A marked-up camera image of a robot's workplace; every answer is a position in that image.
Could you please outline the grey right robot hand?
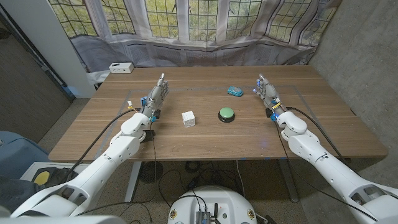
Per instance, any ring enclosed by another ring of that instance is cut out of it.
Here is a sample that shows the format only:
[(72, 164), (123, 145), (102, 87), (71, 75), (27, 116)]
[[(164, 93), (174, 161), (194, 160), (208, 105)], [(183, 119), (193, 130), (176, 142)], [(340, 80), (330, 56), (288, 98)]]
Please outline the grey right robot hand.
[(266, 116), (271, 120), (276, 121), (282, 113), (287, 111), (286, 107), (282, 105), (275, 87), (261, 73), (253, 92), (263, 101), (266, 107)]

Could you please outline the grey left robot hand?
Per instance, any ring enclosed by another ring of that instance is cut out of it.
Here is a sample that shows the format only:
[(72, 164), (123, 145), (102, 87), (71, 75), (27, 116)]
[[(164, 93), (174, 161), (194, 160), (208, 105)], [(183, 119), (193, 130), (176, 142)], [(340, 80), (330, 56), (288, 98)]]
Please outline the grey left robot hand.
[(165, 81), (164, 76), (165, 74), (162, 73), (155, 87), (153, 87), (147, 96), (141, 98), (142, 108), (140, 113), (146, 115), (148, 118), (153, 117), (154, 113), (160, 110), (169, 92), (169, 84), (168, 81)]

